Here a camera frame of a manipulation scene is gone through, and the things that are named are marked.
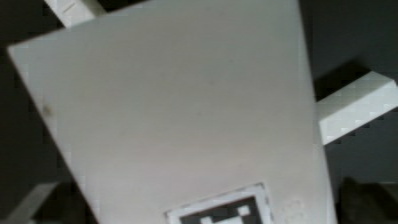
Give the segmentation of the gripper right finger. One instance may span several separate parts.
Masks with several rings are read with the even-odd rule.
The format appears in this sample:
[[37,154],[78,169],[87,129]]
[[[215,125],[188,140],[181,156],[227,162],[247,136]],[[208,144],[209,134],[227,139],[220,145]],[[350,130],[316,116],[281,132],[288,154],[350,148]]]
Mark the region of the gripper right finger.
[[346,178],[336,204],[337,224],[398,224],[398,182]]

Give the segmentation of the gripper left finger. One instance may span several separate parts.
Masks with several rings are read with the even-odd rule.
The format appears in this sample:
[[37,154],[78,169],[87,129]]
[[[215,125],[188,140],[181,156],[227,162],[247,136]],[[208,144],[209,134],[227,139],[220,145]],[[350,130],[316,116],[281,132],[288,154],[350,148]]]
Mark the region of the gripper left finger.
[[39,184],[0,224],[96,224],[82,191],[73,182]]

